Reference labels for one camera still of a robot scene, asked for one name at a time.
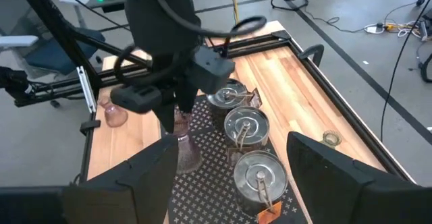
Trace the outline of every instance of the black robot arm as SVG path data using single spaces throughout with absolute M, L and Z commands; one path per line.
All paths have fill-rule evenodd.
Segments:
M 203 37 L 226 38 L 227 45 L 231 37 L 254 32 L 267 22 L 255 16 L 242 20 L 231 32 L 205 30 L 194 13 L 193 0 L 126 0 L 125 11 L 135 44 L 115 62 L 115 76 L 124 85 L 111 91 L 111 100 L 135 113 L 153 110 L 167 132 L 173 132 L 176 103 L 180 111 L 190 113 L 198 89 L 214 94 L 234 71 L 226 53 L 221 56 L 204 46 Z M 149 53 L 153 65 L 148 75 L 132 80 L 120 68 L 134 49 Z

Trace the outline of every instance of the black cable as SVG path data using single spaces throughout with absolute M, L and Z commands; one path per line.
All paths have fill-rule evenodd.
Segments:
M 307 10 L 307 6 L 304 7 L 304 12 L 305 12 L 306 14 L 308 14 L 312 19 L 317 20 L 317 21 L 325 22 L 327 25 L 332 26 L 332 27 L 338 29 L 338 30 L 341 31 L 341 32 L 356 33 L 356 32 L 363 31 L 363 30 L 365 29 L 365 27 L 363 27 L 363 28 L 361 28 L 361 29 L 358 29 L 358 30 L 347 30 L 347 29 L 339 28 L 338 26 L 335 25 L 335 23 L 336 23 L 336 22 L 339 22 L 340 17 L 336 16 L 336 17 L 332 17 L 332 18 L 330 18 L 330 19 L 328 19 L 328 20 L 325 20 L 325 19 L 323 19 L 323 18 L 316 18 L 316 17 L 315 17 L 311 12 L 309 12 L 309 11 Z
M 84 3 L 81 2 L 80 0 L 74 0 L 74 1 L 78 2 L 80 5 L 82 5 L 83 7 L 85 7 L 87 10 L 93 12 L 94 14 L 100 16 L 101 18 L 107 20 L 108 22 L 111 22 L 112 24 L 114 24 L 114 25 L 116 25 L 116 26 L 119 26 L 120 28 L 123 28 L 124 30 L 127 30 L 127 31 L 130 32 L 130 29 L 129 29 L 129 28 L 126 28 L 125 26 L 120 25 L 120 24 L 118 24 L 117 22 L 114 22 L 113 20 L 111 20 L 111 19 L 107 18 L 106 16 L 100 14 L 99 12 L 97 12 L 97 11 L 91 9 L 90 7 L 88 7 L 86 4 L 84 4 Z
M 214 48 L 214 47 L 215 47 L 215 44 L 214 44 L 213 41 L 211 40 L 211 37 L 208 37 L 208 39 L 209 39 L 209 41 L 210 41 L 211 46 Z
M 384 128 L 384 116 L 385 116 L 385 110 L 387 109 L 387 104 L 388 104 L 388 102 L 389 102 L 389 100 L 390 100 L 390 93 L 392 92 L 392 88 L 393 88 L 393 81 L 394 81 L 394 78 L 395 78 L 395 75 L 396 75 L 396 70 L 397 70 L 397 68 L 398 68 L 400 58 L 402 57 L 402 53 L 404 52 L 404 49 L 405 49 L 406 43 L 408 42 L 408 39 L 410 38 L 410 35 L 412 34 L 412 31 L 413 31 L 414 28 L 415 28 L 415 25 L 417 24 L 417 22 L 419 22 L 421 16 L 423 15 L 423 12 L 425 12 L 426 7 L 428 6 L 428 4 L 429 4 L 430 1 L 431 1 L 431 0 L 428 0 L 428 1 L 427 1 L 426 5 L 424 6 L 424 8 L 421 10 L 420 14 L 418 15 L 418 18 L 416 19 L 416 22 L 413 24 L 412 28 L 410 29 L 410 32 L 408 33 L 408 35 L 407 35 L 406 38 L 405 38 L 404 44 L 402 45 L 402 48 L 400 49 L 398 59 L 396 60 L 396 64 L 395 64 L 394 69 L 393 69 L 393 74 L 391 75 L 389 91 L 388 91 L 388 93 L 387 93 L 387 98 L 385 99 L 385 102 L 384 102 L 383 114 L 382 114 L 382 116 L 381 116 L 381 132 L 380 132 L 380 137 L 379 137 L 380 141 L 383 141 L 383 128 Z
M 256 24 L 250 28 L 246 28 L 241 31 L 236 32 L 216 32 L 212 30 L 202 29 L 199 26 L 192 24 L 188 22 L 187 20 L 180 17 L 175 11 L 173 11 L 168 3 L 165 0 L 157 0 L 157 3 L 160 5 L 162 10 L 175 22 L 177 22 L 179 25 L 184 27 L 185 29 L 195 32 L 202 36 L 210 36 L 214 38 L 227 38 L 232 36 L 242 36 L 250 34 L 251 32 L 255 32 L 260 28 L 263 28 L 265 24 L 267 23 L 267 19 L 263 16 L 253 16 L 250 18 L 246 18 L 245 20 L 242 20 L 241 23 L 245 25 L 246 23 L 252 23 L 256 22 Z
M 49 86 L 51 91 L 45 90 L 46 93 L 48 93 L 49 95 L 54 95 L 54 87 L 48 83 L 44 83 L 44 82 L 33 82 L 33 81 L 28 81 L 28 83 L 31 86 L 35 86 L 37 87 L 37 85 L 42 85 L 42 86 Z M 85 99 L 85 96 L 63 96 L 63 99 L 67 99 L 67 100 L 82 100 Z
M 232 3 L 234 5 L 233 15 L 234 15 L 234 23 L 237 23 L 237 17 L 236 17 L 236 1 L 232 0 Z
M 406 4 L 406 5 L 401 5 L 401 6 L 397 7 L 397 8 L 395 8 L 395 9 L 391 10 L 389 13 L 387 13 L 387 15 L 385 15 L 385 18 L 384 18 L 384 26 L 387 24 L 387 18 L 390 16 L 390 14 L 393 13 L 393 11 L 395 11 L 395 10 L 397 10 L 397 9 L 400 9 L 400 8 L 403 8 L 403 7 L 407 7 L 407 6 L 409 6 L 409 5 L 414 5 L 415 3 L 416 3 L 416 2 L 409 3 L 409 4 Z
M 249 23 L 248 18 L 246 18 L 245 20 L 242 20 L 241 22 L 234 25 L 234 27 L 232 27 L 231 31 L 236 32 L 239 28 L 246 25 L 247 23 Z M 226 58 L 228 56 L 228 47 L 230 45 L 230 41 L 231 41 L 231 37 L 227 37 L 225 39 L 225 43 L 223 44 L 223 49 L 222 49 L 222 54 L 221 54 L 221 57 L 223 57 L 223 58 Z
M 126 85 L 131 85 L 133 83 L 132 80 L 125 77 L 121 71 L 121 66 L 124 61 L 124 59 L 129 56 L 132 51 L 134 51 L 136 48 L 135 44 L 128 45 L 117 57 L 117 59 L 114 62 L 114 76 L 119 80 L 121 83 Z
M 420 73 L 421 73 L 421 78 L 423 79 L 423 81 L 425 81 L 426 83 L 431 83 L 432 80 L 429 79 L 427 77 L 427 67 L 429 66 L 429 63 L 432 61 L 432 53 L 431 55 L 426 59 L 426 61 L 421 65 L 420 68 Z
M 81 178 L 81 173 L 77 174 L 77 176 L 75 176 L 74 180 L 73 180 L 73 184 L 78 185 L 78 180 Z
M 426 44 L 426 42 L 421 43 L 421 45 L 418 46 L 418 48 L 417 48 L 417 50 L 416 50 L 416 59 L 417 59 L 417 62 L 418 62 L 418 63 L 423 63 L 423 62 L 421 61 L 421 57 L 420 57 L 420 49 L 421 49 L 421 47 L 423 47 L 423 45 L 425 45 L 425 44 Z

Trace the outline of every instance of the butcher block table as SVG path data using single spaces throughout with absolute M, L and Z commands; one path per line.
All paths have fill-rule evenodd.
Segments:
M 261 36 L 280 30 L 284 30 L 284 27 L 278 21 L 269 22 L 263 29 L 248 37 Z M 220 45 L 222 42 L 223 40 L 213 39 L 215 45 Z M 150 59 L 142 51 L 136 52 L 136 55 Z M 106 57 L 103 61 L 103 69 L 112 69 L 115 59 L 114 56 Z M 320 141 L 323 132 L 336 131 L 342 137 L 342 143 L 336 146 L 336 150 L 383 171 L 388 170 L 388 167 L 384 166 L 383 163 L 391 162 L 404 172 L 397 160 L 358 118 L 357 114 L 353 112 L 310 59 L 304 60 L 306 62 L 303 63 L 309 63 L 309 67 L 312 67 L 324 78 L 335 97 L 351 110 L 350 121 L 354 120 L 356 125 L 361 128 L 360 130 L 370 136 L 374 147 L 380 149 L 384 154 L 371 151 L 371 147 L 368 147 L 359 136 L 359 129 L 355 129 L 347 117 L 344 117 L 291 48 L 271 49 L 236 57 L 233 60 L 236 63 L 236 70 L 231 74 L 231 78 L 241 81 L 249 90 L 258 88 L 260 92 L 263 102 L 260 110 L 269 118 L 271 143 L 279 159 L 286 167 L 289 182 L 309 223 L 311 223 L 311 219 L 290 174 L 286 152 L 288 132 L 300 132 Z M 109 96 L 111 89 L 101 89 L 99 97 Z M 88 134 L 89 158 L 88 162 L 84 163 L 85 179 L 91 179 L 105 172 L 161 138 L 159 120 L 153 112 L 144 115 L 128 113 L 129 118 L 123 126 L 109 128 L 105 123 L 104 109 L 98 106 L 95 119 L 101 120 L 101 126 L 95 128 L 92 134 Z M 387 156 L 385 161 L 382 161 L 383 155 Z

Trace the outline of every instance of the orange label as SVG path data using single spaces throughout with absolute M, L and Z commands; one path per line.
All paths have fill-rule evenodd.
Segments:
M 258 223 L 259 224 L 269 224 L 270 222 L 276 220 L 281 215 L 282 209 L 282 201 L 273 205 L 273 211 L 268 208 L 267 210 L 263 210 L 258 214 Z

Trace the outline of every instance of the can lid handle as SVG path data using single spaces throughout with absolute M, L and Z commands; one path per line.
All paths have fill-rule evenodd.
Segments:
M 249 129 L 250 129 L 250 122 L 248 120 L 243 121 L 242 127 L 240 128 L 240 132 L 236 137 L 236 147 L 239 148 L 238 145 L 240 145 L 240 150 L 243 149 L 243 142 Z
M 265 202 L 265 205 L 270 210 L 270 212 L 273 212 L 273 203 L 270 200 L 269 191 L 264 181 L 265 178 L 264 172 L 259 171 L 258 173 L 256 173 L 256 178 L 257 178 L 256 180 L 258 181 L 259 199 Z
M 235 96 L 235 97 L 248 97 L 248 96 L 253 96 L 253 93 L 234 93 L 234 92 L 228 92 L 226 95 L 228 96 Z

